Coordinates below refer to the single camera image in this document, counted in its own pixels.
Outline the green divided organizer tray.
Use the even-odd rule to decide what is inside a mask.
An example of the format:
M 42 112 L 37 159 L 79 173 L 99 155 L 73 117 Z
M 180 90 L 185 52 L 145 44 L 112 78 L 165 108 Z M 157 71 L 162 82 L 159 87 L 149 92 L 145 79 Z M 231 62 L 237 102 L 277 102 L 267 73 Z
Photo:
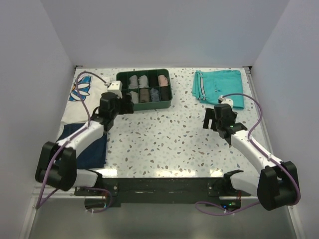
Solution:
M 131 94 L 135 111 L 167 109 L 172 101 L 172 89 L 167 69 L 119 72 L 122 94 Z

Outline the navy blue garment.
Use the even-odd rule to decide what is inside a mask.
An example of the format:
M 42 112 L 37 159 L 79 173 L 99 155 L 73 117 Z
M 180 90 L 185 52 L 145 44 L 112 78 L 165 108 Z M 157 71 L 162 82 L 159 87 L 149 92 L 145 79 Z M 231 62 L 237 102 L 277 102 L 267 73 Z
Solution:
M 64 139 L 80 129 L 83 123 L 61 124 L 57 140 Z M 77 157 L 78 169 L 102 168 L 106 163 L 107 135 L 95 140 Z

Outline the black underwear beige waistband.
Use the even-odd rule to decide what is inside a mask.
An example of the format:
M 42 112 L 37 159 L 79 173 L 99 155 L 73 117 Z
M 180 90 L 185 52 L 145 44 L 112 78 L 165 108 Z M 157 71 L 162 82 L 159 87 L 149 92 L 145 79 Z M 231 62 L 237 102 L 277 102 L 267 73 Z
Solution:
M 159 85 L 158 76 L 157 75 L 149 75 L 149 86 L 150 87 L 157 87 Z

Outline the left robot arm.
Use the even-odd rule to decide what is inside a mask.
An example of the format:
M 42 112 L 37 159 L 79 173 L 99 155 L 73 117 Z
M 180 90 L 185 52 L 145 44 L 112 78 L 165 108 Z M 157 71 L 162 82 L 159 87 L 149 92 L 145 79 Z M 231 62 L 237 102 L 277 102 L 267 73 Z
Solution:
M 35 180 L 43 186 L 49 185 L 62 191 L 85 187 L 91 195 L 99 195 L 103 191 L 102 175 L 96 171 L 78 169 L 77 158 L 113 127 L 117 115 L 133 112 L 130 93 L 122 97 L 111 92 L 103 93 L 99 106 L 81 128 L 62 140 L 43 145 Z

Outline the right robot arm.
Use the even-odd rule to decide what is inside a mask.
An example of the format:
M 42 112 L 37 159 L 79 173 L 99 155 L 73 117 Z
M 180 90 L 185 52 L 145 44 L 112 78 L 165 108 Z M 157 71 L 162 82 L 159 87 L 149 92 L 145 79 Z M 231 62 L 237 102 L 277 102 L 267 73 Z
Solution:
M 268 211 L 297 204 L 301 193 L 296 166 L 272 155 L 236 118 L 237 113 L 229 104 L 217 104 L 205 110 L 203 128 L 217 132 L 230 146 L 240 151 L 259 176 L 245 176 L 243 170 L 227 172 L 219 184 L 223 192 L 232 196 L 240 190 L 256 196 Z

